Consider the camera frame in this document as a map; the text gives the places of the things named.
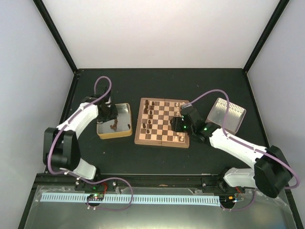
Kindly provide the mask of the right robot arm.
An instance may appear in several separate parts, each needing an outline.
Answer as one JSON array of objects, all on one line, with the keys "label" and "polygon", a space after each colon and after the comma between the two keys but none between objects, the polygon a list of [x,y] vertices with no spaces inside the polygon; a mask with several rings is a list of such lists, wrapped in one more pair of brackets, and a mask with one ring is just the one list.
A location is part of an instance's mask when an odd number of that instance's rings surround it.
[{"label": "right robot arm", "polygon": [[250,187],[275,198],[293,177],[278,147],[257,146],[235,137],[218,124],[205,122],[191,105],[182,108],[181,115],[173,117],[170,125],[173,131],[187,133],[194,141],[220,149],[249,166],[225,170],[216,181],[221,192],[228,192],[233,187]]}]

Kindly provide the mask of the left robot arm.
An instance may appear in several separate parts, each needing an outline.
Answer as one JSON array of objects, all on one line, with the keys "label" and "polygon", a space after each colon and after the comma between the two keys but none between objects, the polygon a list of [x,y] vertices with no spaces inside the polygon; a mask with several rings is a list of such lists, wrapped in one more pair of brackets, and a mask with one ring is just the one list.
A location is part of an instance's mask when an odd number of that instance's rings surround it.
[{"label": "left robot arm", "polygon": [[62,124],[47,128],[44,132],[43,163],[53,175],[73,174],[84,178],[91,190],[102,186],[97,168],[81,157],[79,137],[91,121],[102,124],[116,119],[118,111],[111,99],[111,88],[104,94],[85,97],[77,110]]}]

